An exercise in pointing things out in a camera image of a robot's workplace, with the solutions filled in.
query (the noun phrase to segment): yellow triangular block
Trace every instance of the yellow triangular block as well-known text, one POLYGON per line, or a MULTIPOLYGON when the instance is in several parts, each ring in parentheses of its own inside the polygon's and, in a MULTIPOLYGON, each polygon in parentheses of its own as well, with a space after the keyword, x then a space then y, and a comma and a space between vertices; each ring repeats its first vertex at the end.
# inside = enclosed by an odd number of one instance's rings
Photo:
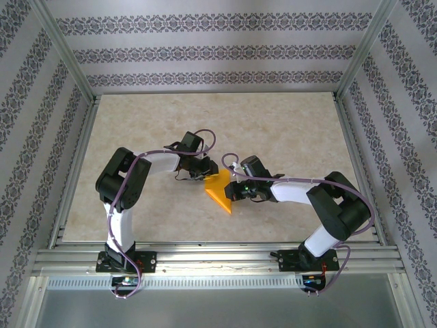
POLYGON ((226 198, 225 187, 230 182, 231 174, 227 169, 221 169, 218 174, 205 178, 205 192, 229 214, 232 213, 231 200, 226 198))

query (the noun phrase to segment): damask stripe wallpaper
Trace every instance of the damask stripe wallpaper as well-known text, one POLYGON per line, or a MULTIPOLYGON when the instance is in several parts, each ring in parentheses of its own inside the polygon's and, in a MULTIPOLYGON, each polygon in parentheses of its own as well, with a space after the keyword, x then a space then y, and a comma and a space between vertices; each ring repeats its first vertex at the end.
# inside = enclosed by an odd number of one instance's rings
POLYGON ((0 14, 0 58, 7 51, 9 44, 15 38, 15 33, 21 27, 30 11, 25 0, 8 1, 0 14))
POLYGON ((343 100, 386 234, 399 247, 426 327, 437 327, 433 6, 395 6, 343 100))
POLYGON ((97 94, 334 91, 379 4, 104 2, 47 2, 97 94))
POLYGON ((0 10, 0 327, 14 327, 88 106, 28 3, 0 10))
POLYGON ((9 88, 10 92, 5 95, 1 103, 0 152, 51 47, 52 42, 41 29, 9 88))

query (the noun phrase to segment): beige floor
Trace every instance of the beige floor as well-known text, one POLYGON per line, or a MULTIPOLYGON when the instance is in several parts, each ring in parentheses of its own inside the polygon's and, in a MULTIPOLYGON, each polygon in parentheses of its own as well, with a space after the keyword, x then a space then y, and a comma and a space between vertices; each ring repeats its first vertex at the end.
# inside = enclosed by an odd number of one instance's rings
MULTIPOLYGON (((94 184, 115 149, 159 149, 186 131, 217 134, 210 156, 256 154, 270 173, 323 177, 341 171, 355 185, 352 164, 329 93, 155 94, 103 96, 64 233, 65 241, 103 241, 105 211, 94 184)), ((203 135, 210 144, 209 135, 203 135)), ((233 203, 228 215, 202 182, 174 173, 147 178, 134 207, 138 241, 303 241, 320 224, 303 204, 233 203)), ((370 232, 355 240, 373 240, 370 232)))

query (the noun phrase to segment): black mounting bracket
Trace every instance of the black mounting bracket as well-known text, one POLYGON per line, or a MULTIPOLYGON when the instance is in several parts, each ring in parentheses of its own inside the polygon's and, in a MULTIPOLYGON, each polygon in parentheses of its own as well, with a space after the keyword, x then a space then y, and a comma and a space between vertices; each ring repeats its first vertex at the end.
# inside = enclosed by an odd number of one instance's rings
POLYGON ((325 271, 338 271, 340 269, 335 249, 329 249, 315 262, 306 265, 300 260, 299 252, 299 249, 281 249, 277 253, 270 253, 270 256, 278 259, 280 272, 323 271, 323 264, 325 265, 325 271))
MULTIPOLYGON (((155 251, 135 251, 134 261, 139 265, 142 273, 155 273, 156 254, 155 251)), ((105 251, 98 254, 96 272, 137 274, 132 265, 125 269, 120 263, 112 260, 105 251)))

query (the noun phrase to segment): wire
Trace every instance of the wire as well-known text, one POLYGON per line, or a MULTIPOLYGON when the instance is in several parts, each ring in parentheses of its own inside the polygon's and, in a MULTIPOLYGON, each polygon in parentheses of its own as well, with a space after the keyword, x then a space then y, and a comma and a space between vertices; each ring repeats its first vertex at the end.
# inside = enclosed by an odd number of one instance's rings
POLYGON ((346 258, 343 261, 343 264, 341 265, 340 269, 337 271, 337 273, 334 275, 334 277, 329 281, 329 283, 323 288, 321 291, 319 291, 319 294, 323 294, 326 292, 336 281, 339 279, 339 276, 341 275, 341 272, 344 270, 346 264, 348 263, 351 249, 347 245, 340 245, 337 248, 346 248, 348 249, 348 253, 346 254, 346 258))
MULTIPOLYGON (((352 236, 356 236, 357 234, 362 234, 364 231, 367 231, 368 229, 370 229, 370 227, 373 225, 374 221, 375 221, 375 210, 373 209, 373 206, 370 204, 369 200, 364 197, 364 195, 362 195, 360 192, 358 192, 357 190, 350 188, 348 186, 345 186, 344 184, 338 183, 338 182, 333 182, 333 181, 328 181, 328 180, 323 180, 323 179, 308 179, 308 178, 260 178, 257 176, 246 176, 244 174, 235 172, 230 166, 226 165, 225 163, 225 158, 228 156, 234 156, 236 158, 236 162, 238 163, 239 158, 238 155, 233 153, 233 152, 228 152, 227 154, 224 154, 221 157, 221 163, 223 165, 223 167, 227 170, 229 170, 231 172, 231 174, 235 175, 235 176, 242 176, 243 178, 246 178, 248 180, 258 180, 258 181, 278 181, 278 182, 301 182, 301 183, 324 183, 326 185, 332 185, 334 187, 339 187, 342 188, 343 190, 346 190, 352 194, 354 194, 355 196, 359 197, 364 204, 366 204, 367 208, 369 209, 370 212, 370 218, 369 218, 369 222, 367 223, 367 225, 360 229, 357 230, 356 232, 352 233, 352 236)), ((339 241, 337 244, 334 245, 333 248, 347 248, 348 249, 348 254, 346 255, 345 260, 343 261, 343 264, 341 265, 340 269, 337 271, 337 273, 334 275, 334 277, 329 281, 329 283, 325 286, 325 288, 323 288, 321 291, 317 292, 317 296, 319 296, 319 294, 322 294, 323 292, 325 292, 326 290, 328 290, 338 279, 338 277, 340 276, 341 272, 343 271, 344 267, 346 266, 346 263, 348 263, 349 257, 350 257, 350 247, 347 245, 343 245, 342 241, 339 241)))
POLYGON ((223 167, 227 170, 229 170, 231 172, 231 174, 235 175, 235 176, 242 176, 243 178, 246 178, 247 180, 257 180, 257 181, 277 181, 277 182, 300 182, 300 183, 324 183, 326 185, 332 185, 334 187, 339 187, 342 188, 343 190, 346 190, 350 193, 353 193, 355 196, 359 197, 364 204, 366 204, 367 208, 369 209, 370 212, 370 218, 369 218, 369 222, 368 224, 360 229, 357 230, 356 232, 354 232, 352 234, 352 236, 356 236, 357 234, 361 234, 364 231, 370 229, 370 227, 373 225, 374 221, 375 221, 375 210, 373 209, 373 206, 370 204, 369 200, 364 197, 359 191, 350 188, 348 186, 345 186, 344 184, 338 183, 338 182, 334 182, 334 181, 328 181, 328 180, 323 180, 323 179, 308 179, 308 178, 260 178, 258 176, 246 176, 244 174, 235 172, 230 166, 226 165, 225 163, 225 158, 228 156, 234 156, 236 158, 236 163, 238 163, 238 155, 234 154, 233 152, 228 152, 227 154, 224 154, 221 157, 221 163, 223 165, 223 167))
POLYGON ((188 179, 188 178, 178 179, 179 173, 180 173, 180 171, 178 171, 178 174, 175 175, 175 180, 176 181, 189 181, 189 180, 191 180, 191 179, 188 179))
POLYGON ((150 152, 143 152, 143 153, 141 153, 140 155, 138 155, 134 159, 134 161, 132 162, 132 164, 129 167, 129 170, 126 172, 126 176, 123 179, 122 185, 120 186, 120 189, 118 190, 117 195, 115 196, 113 202, 111 203, 111 207, 109 208, 109 214, 108 214, 108 217, 107 217, 107 225, 108 225, 109 237, 113 241, 114 245, 117 247, 118 252, 135 268, 135 271, 137 272, 137 275, 138 275, 138 284, 127 295, 120 295, 120 294, 118 294, 119 286, 117 285, 115 287, 115 290, 111 291, 111 292, 118 299, 127 299, 127 298, 131 297, 141 287, 141 269, 139 268, 139 266, 131 258, 129 258, 129 256, 126 255, 126 253, 124 253, 124 251, 122 249, 122 246, 117 242, 117 239, 115 238, 114 233, 112 231, 112 227, 111 227, 111 219, 112 219, 112 216, 113 216, 113 213, 114 213, 115 205, 117 204, 118 200, 122 196, 122 193, 124 192, 124 189, 126 188, 126 184, 128 183, 128 180, 130 178, 130 175, 132 174, 134 166, 135 166, 135 164, 137 164, 137 162, 140 159, 142 159, 143 157, 146 157, 147 155, 151 155, 151 154, 169 153, 169 154, 180 154, 180 155, 189 155, 189 156, 197 156, 197 155, 200 155, 200 154, 207 154, 216 144, 216 134, 214 133, 214 131, 212 131, 212 130, 210 130, 208 128, 203 128, 203 129, 200 129, 200 130, 196 131, 195 135, 197 133, 200 133, 200 132, 209 132, 209 133, 211 133, 212 138, 213 138, 211 146, 207 147, 205 150, 200 151, 200 152, 179 152, 179 151, 176 151, 176 150, 162 149, 162 150, 152 150, 150 152))
POLYGON ((251 202, 254 202, 254 203, 264 203, 266 201, 266 200, 254 200, 253 198, 251 198, 250 200, 251 200, 251 202))
POLYGON ((323 280, 326 279, 326 263, 325 262, 322 263, 322 274, 321 274, 321 276, 323 277, 323 280))

